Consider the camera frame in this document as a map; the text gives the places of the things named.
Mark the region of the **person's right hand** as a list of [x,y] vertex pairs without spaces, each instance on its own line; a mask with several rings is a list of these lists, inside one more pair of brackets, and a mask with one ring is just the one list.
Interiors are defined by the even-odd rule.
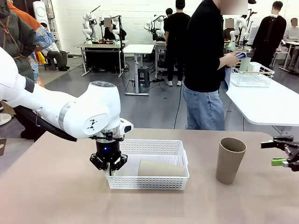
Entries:
[[228,67],[234,67],[234,66],[236,66],[238,64],[238,62],[239,62],[239,59],[237,58],[238,54],[240,54],[239,51],[227,53],[224,56],[225,57],[226,66],[228,66]]

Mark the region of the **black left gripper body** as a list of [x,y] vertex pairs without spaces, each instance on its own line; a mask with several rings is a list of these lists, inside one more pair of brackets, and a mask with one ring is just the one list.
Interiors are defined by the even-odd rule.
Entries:
[[98,162],[115,163],[121,156],[118,141],[99,142],[96,141],[96,158]]

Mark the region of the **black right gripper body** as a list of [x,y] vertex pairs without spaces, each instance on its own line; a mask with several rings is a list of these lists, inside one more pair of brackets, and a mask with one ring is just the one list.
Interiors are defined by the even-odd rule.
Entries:
[[293,172],[299,171],[299,143],[290,142],[285,144],[285,152],[288,155],[284,167],[290,168]]

